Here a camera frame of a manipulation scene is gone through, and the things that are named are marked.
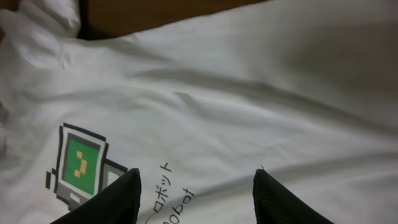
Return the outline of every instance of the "brown wooden surface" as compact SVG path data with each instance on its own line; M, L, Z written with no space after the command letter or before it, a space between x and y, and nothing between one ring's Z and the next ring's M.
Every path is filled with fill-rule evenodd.
M92 40L118 37L260 1L262 0L80 0L83 23L80 38ZM19 0L0 0L0 9L15 11L18 2Z

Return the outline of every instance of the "white fabric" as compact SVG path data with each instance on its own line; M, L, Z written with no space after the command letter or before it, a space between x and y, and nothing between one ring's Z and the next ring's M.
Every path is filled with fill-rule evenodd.
M271 1L92 42L73 38L76 1L1 11L0 223L68 212L44 187L63 123L140 169L140 224L171 223L183 188L180 223L255 223L261 166L332 222L397 223L397 6Z

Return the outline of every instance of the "green square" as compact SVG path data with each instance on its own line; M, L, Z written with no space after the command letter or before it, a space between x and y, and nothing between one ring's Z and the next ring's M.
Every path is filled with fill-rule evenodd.
M95 149L75 139L69 139L67 146L68 155L64 171L64 181L90 195L94 195L99 149ZM86 161L86 170L83 169L84 173L80 172L83 160Z

